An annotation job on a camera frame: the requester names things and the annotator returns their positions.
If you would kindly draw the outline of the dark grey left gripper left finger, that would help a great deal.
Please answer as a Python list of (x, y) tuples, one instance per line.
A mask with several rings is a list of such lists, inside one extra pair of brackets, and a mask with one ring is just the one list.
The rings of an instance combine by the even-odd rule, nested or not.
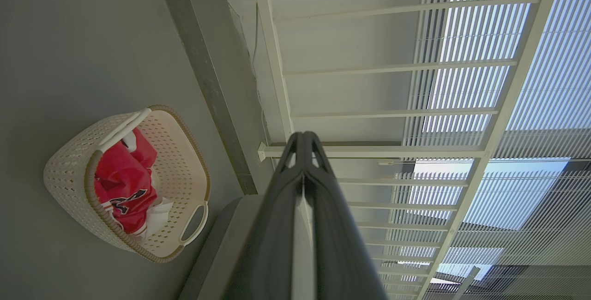
[(301, 184), (302, 164), (297, 157), (302, 132), (287, 142), (260, 206), (249, 239), (249, 300), (290, 300), (293, 294), (294, 219)]

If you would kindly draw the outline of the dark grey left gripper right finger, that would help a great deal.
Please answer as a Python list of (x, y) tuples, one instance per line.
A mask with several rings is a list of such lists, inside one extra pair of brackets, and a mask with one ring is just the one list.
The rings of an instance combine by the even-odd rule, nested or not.
[(319, 300), (387, 296), (318, 136), (305, 132), (306, 199), (313, 208)]

